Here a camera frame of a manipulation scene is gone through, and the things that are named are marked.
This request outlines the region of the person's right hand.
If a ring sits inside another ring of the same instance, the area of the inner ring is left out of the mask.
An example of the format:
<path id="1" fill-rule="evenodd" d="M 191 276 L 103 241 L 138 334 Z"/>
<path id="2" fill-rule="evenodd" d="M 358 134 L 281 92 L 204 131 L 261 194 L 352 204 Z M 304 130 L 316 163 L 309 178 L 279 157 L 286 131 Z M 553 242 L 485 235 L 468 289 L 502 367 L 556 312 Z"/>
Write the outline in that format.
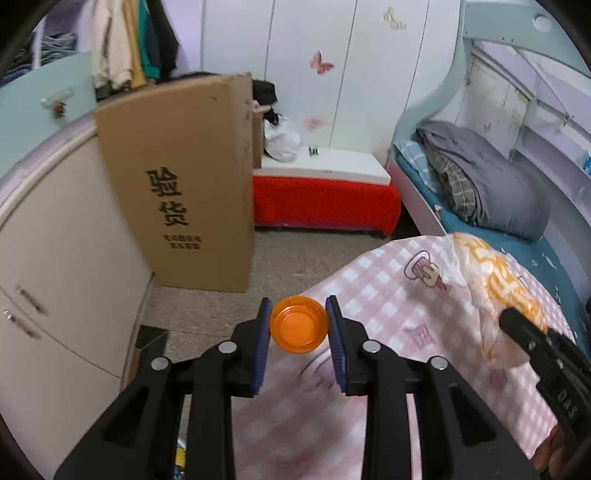
<path id="1" fill-rule="evenodd" d="M 536 449 L 531 463 L 539 473 L 546 472 L 551 479 L 557 479 L 568 458 L 567 436 L 560 425 L 555 425 Z"/>

